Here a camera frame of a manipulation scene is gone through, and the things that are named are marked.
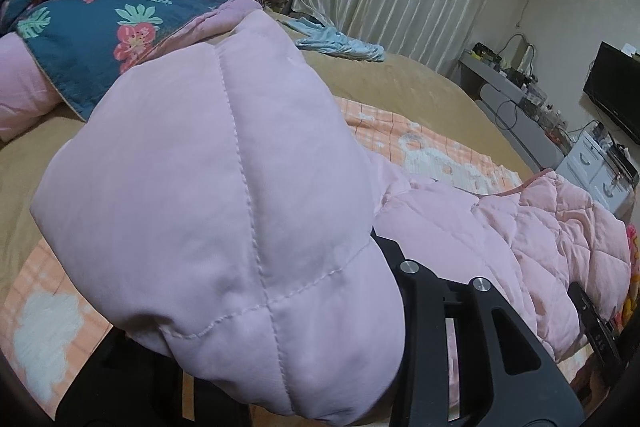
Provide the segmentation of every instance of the drawer handle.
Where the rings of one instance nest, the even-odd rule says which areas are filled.
[[[602,184],[602,191],[604,192],[604,195],[607,198],[612,198],[613,197],[613,191],[610,188],[607,188],[607,184],[606,183]]]

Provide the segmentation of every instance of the electronic device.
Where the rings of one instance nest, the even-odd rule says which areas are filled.
[[[477,42],[473,48],[473,52],[478,55],[482,60],[486,60],[491,63],[491,67],[496,71],[500,69],[500,63],[502,62],[502,57],[496,54],[491,49],[487,48],[482,42]]]
[[[603,42],[584,92],[635,143],[640,144],[640,62]]]

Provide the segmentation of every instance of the desk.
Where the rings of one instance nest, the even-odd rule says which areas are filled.
[[[523,92],[468,52],[462,54],[460,64],[481,79],[482,87],[476,105],[500,130],[527,166],[533,172],[556,169],[564,160],[564,154],[546,137],[544,130],[517,107],[524,96]]]
[[[482,80],[495,87],[496,90],[506,95],[510,100],[515,103],[520,103],[520,100],[524,97],[524,93],[512,82],[507,80],[500,73],[493,68],[487,66],[481,60],[473,58],[469,52],[464,52],[460,57],[460,63],[473,71]]]

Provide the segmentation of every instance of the leaf pattern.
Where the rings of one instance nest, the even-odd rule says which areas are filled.
[[[133,7],[130,4],[125,4],[124,10],[116,9],[116,13],[122,17],[123,21],[119,21],[120,26],[135,26],[142,22],[148,22],[150,24],[162,24],[163,20],[160,17],[153,17],[156,13],[156,7],[150,6],[145,8],[142,4],[137,7]]]
[[[40,35],[50,22],[49,9],[39,8],[26,19],[18,21],[15,31],[23,39],[33,39]]]
[[[148,1],[161,2],[162,4],[173,4],[173,2],[169,0],[148,0]]]

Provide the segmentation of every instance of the television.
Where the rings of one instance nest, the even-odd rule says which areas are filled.
[[[640,145],[640,62],[603,42],[584,92]]]

